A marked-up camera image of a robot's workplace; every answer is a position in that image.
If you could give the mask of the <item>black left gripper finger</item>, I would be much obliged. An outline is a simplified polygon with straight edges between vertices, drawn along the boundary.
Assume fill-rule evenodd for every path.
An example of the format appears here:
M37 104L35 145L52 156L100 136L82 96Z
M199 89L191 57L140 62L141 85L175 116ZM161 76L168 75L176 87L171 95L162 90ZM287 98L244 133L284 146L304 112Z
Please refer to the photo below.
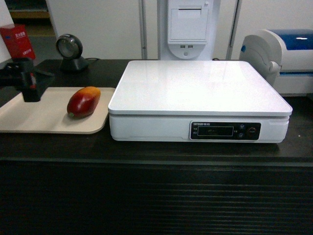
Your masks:
M54 74L45 71L22 73L22 95L25 102L39 102L46 89L53 83Z

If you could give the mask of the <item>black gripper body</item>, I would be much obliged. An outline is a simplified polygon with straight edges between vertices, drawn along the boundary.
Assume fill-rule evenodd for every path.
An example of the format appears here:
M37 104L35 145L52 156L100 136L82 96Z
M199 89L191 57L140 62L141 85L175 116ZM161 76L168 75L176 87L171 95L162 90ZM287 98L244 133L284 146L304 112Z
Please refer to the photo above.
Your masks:
M14 87L17 91L36 90L37 81L33 61L17 58L0 70L0 87Z

